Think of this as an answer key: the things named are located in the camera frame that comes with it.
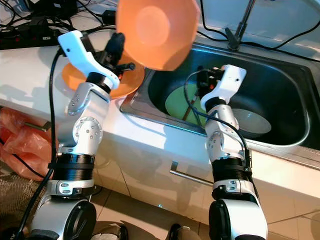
floor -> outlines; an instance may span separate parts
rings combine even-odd
[[[127,227],[130,240],[167,240],[171,225],[179,223],[197,232],[202,240],[210,240],[208,225],[106,188],[91,201],[97,212],[96,233],[111,223],[120,223]],[[269,232],[268,240],[291,239]]]

tiled floor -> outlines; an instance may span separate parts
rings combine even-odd
[[[91,201],[97,212],[97,223],[94,230],[96,233],[111,223],[120,223],[127,227],[130,240],[167,240],[171,225],[179,223],[197,232],[202,240],[210,240],[209,226],[106,188],[93,196]],[[319,214],[310,214],[294,220],[300,221],[306,225],[306,228],[310,228],[309,221],[313,219],[318,222],[319,216]],[[318,225],[311,225],[311,228],[313,229],[309,231],[310,233],[304,233],[300,229],[300,231],[291,232],[286,236],[269,232],[268,240],[320,239],[318,238],[320,236],[318,235]]]

metal handle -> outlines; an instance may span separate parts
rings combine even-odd
[[[40,131],[46,132],[51,128],[51,122],[47,121],[43,126],[38,126],[29,122],[25,122],[24,125],[29,126],[34,129],[38,129]]]
[[[180,177],[183,177],[185,179],[189,179],[189,180],[194,181],[194,182],[199,183],[199,184],[203,184],[203,185],[207,185],[207,186],[213,187],[213,185],[214,185],[213,182],[204,180],[204,179],[196,177],[196,176],[189,175],[189,174],[181,172],[181,171],[178,171],[177,167],[178,167],[178,162],[172,161],[171,168],[170,168],[170,173],[174,174],[174,175],[177,175],[177,176],[180,176]]]

sink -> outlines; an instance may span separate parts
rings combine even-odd
[[[212,68],[226,64],[247,71],[240,89],[230,100],[231,108],[256,113],[271,125],[269,132],[258,137],[244,134],[249,147],[288,160],[298,159],[296,162],[320,169],[320,97],[311,71],[302,65],[194,44],[175,71],[147,69],[141,87],[126,98],[120,109],[205,135],[202,126],[170,116],[166,100],[198,66]],[[189,83],[195,84],[196,78]]]

stainless steel sink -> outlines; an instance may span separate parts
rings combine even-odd
[[[175,71],[147,69],[141,87],[125,99],[120,109],[205,135],[201,126],[170,116],[165,102],[198,66],[226,64],[247,70],[239,91],[230,100],[231,107],[259,114],[272,126],[257,138],[245,136],[249,147],[320,170],[320,97],[310,70],[302,65],[195,44]]]

